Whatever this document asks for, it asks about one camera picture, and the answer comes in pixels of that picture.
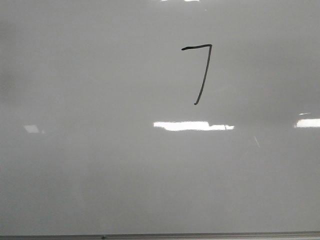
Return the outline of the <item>white whiteboard with aluminium frame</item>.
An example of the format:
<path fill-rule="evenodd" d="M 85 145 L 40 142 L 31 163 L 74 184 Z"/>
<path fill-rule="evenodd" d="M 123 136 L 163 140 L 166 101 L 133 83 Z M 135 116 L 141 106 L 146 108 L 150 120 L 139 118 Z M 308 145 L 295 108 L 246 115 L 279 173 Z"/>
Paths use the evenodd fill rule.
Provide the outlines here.
<path fill-rule="evenodd" d="M 319 229 L 319 1 L 1 1 L 1 235 Z"/>

